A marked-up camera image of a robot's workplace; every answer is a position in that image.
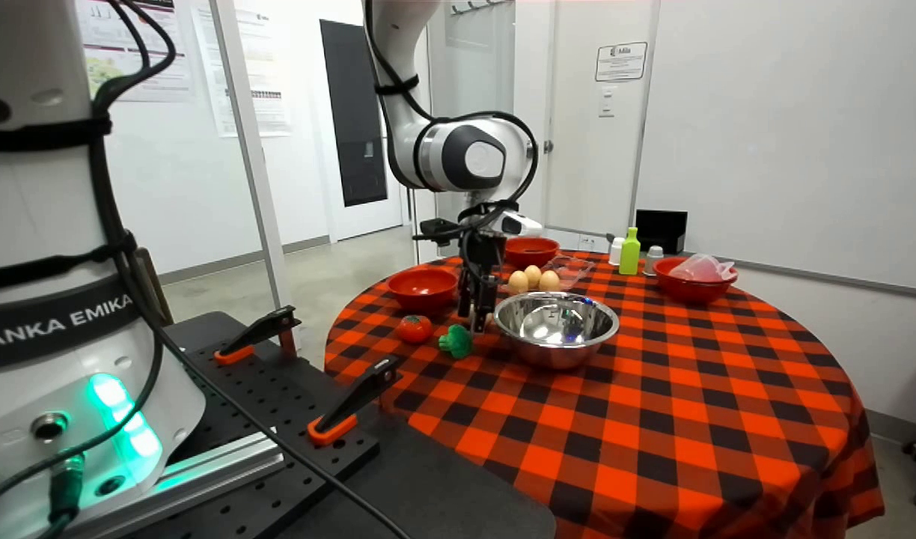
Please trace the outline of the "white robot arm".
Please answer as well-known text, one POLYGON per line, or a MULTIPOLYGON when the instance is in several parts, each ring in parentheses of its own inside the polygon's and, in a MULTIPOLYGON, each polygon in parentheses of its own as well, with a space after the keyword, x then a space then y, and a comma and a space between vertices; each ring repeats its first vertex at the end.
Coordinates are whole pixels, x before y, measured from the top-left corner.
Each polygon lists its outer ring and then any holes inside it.
POLYGON ((413 58, 437 6, 440 0, 364 0, 364 18, 395 180, 409 189, 471 198, 455 222, 424 222, 421 241, 459 247, 459 314, 471 329, 482 329, 498 307, 507 241, 542 231, 518 207, 539 168, 539 142, 507 111, 437 117, 421 106, 413 58))

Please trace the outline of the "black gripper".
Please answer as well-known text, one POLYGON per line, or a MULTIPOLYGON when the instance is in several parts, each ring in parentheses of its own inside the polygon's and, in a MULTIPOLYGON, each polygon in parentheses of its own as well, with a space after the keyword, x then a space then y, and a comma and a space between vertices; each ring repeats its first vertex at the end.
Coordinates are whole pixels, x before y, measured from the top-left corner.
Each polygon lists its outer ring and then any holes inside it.
POLYGON ((500 280, 494 266, 503 263, 503 247, 516 237, 542 237, 546 225, 524 216, 512 201, 474 204, 451 220, 427 220, 416 241, 431 241, 437 247, 455 244, 465 263, 459 271, 459 319, 471 319, 482 329, 498 307, 500 280))

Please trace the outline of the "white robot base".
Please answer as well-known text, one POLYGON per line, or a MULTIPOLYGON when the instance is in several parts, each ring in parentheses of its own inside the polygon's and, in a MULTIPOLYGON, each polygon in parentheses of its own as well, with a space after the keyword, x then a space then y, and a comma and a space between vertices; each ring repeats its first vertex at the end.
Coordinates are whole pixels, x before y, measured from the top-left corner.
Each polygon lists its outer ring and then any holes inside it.
POLYGON ((115 539, 283 466, 245 430, 202 449, 211 394, 135 277, 106 135, 165 73, 87 76, 76 0, 0 0, 0 539, 115 539))

